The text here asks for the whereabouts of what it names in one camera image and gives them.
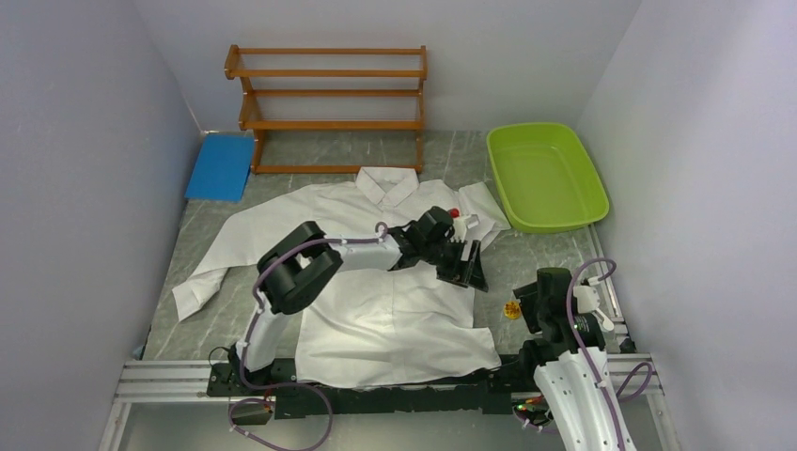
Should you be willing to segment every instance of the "green tray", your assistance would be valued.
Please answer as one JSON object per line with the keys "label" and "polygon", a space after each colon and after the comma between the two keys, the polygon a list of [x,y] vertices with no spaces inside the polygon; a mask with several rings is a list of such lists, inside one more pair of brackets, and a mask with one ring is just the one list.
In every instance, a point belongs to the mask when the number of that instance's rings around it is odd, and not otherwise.
{"label": "green tray", "polygon": [[601,178],[566,125],[507,125],[487,135],[492,172],[509,223],[526,233],[556,233],[609,212]]}

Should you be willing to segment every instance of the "wooden shelf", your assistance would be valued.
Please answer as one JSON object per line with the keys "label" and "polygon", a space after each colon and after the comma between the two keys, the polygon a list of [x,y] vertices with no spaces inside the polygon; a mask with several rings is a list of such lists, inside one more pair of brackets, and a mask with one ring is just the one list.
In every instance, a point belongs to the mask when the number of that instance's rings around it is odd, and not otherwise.
{"label": "wooden shelf", "polygon": [[[310,54],[310,55],[417,55],[420,57],[418,70],[320,70],[320,69],[248,69],[242,55]],[[242,103],[238,116],[241,130],[255,133],[255,155],[252,159],[252,172],[255,174],[319,174],[356,173],[360,165],[264,165],[260,164],[266,141],[266,131],[274,130],[402,130],[415,133],[415,164],[394,165],[409,167],[417,172],[423,170],[423,130],[426,121],[423,88],[428,73],[426,46],[417,49],[275,49],[240,48],[231,45],[225,61],[225,76],[229,80],[241,80]],[[416,78],[417,89],[254,89],[252,78]],[[259,102],[268,98],[290,97],[371,97],[371,98],[416,98],[417,114],[412,120],[273,120],[264,118]]]}

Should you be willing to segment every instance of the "marble tabletop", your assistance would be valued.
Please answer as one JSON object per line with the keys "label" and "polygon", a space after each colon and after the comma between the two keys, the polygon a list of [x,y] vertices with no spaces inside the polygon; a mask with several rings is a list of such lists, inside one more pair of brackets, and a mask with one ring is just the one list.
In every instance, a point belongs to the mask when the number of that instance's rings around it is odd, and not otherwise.
{"label": "marble tabletop", "polygon": [[[454,190],[485,181],[498,200],[487,154],[485,132],[427,132],[421,181],[442,179]],[[414,137],[409,132],[283,132],[269,135],[263,159],[274,163],[408,164],[414,162]],[[165,278],[148,342],[145,360],[196,360],[216,346],[229,346],[243,334],[254,301],[250,289],[257,277],[254,267],[233,268],[220,291],[197,314],[178,323],[171,289],[184,281],[211,246],[224,221],[279,195],[313,183],[354,180],[354,175],[250,176],[241,202],[191,200],[180,224],[174,255]],[[515,353],[530,337],[522,319],[508,319],[504,304],[511,291],[536,280],[537,268],[562,266],[574,270],[596,257],[597,243],[589,227],[551,235],[529,235],[508,230],[482,252],[482,267],[490,292],[476,292],[474,327],[489,327],[499,353]],[[593,265],[587,275],[599,271]],[[601,290],[602,308],[615,312],[609,291]],[[299,336],[301,313],[291,318],[278,350],[292,357]]]}

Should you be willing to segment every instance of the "gray table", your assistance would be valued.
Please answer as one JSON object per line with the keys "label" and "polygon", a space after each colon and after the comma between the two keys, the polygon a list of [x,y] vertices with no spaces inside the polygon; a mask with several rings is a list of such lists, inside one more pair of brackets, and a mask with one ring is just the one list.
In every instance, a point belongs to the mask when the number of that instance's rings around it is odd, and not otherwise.
{"label": "gray table", "polygon": [[[274,163],[411,163],[414,140],[412,133],[405,132],[274,133],[269,136],[263,158]],[[419,175],[421,181],[442,179],[454,190],[485,181],[498,199],[484,132],[428,132],[425,163],[424,172]],[[347,180],[354,180],[354,175],[252,176],[240,203],[188,202],[144,359],[202,359],[213,347],[229,346],[242,336],[254,305],[250,294],[257,277],[254,267],[230,270],[219,293],[183,323],[177,321],[171,293],[194,271],[230,215],[308,184]],[[586,259],[596,257],[595,240],[589,228],[554,235],[502,232],[482,253],[482,266],[491,289],[489,293],[477,291],[474,326],[490,328],[499,353],[517,352],[530,335],[522,319],[508,319],[503,314],[504,304],[512,299],[511,290],[534,282],[537,268],[563,266],[574,270]],[[595,266],[588,275],[597,272]],[[614,310],[607,307],[608,297],[608,292],[602,291],[604,311],[613,316]],[[295,353],[301,314],[294,317],[280,342],[279,357],[292,357]]]}

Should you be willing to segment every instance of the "white shirt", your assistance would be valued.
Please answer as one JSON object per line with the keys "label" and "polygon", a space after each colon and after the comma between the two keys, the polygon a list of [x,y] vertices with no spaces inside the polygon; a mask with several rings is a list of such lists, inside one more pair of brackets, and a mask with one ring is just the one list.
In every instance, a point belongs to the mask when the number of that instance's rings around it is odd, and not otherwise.
{"label": "white shirt", "polygon": [[[309,185],[234,214],[194,273],[173,289],[180,320],[218,291],[227,269],[254,265],[304,221],[329,234],[367,235],[418,219],[432,206],[475,214],[467,240],[486,247],[509,228],[484,183],[452,191],[412,169],[363,168],[356,182]],[[351,388],[461,376],[500,365],[488,329],[473,329],[472,288],[438,281],[420,262],[396,272],[340,272],[303,313],[297,377]]]}

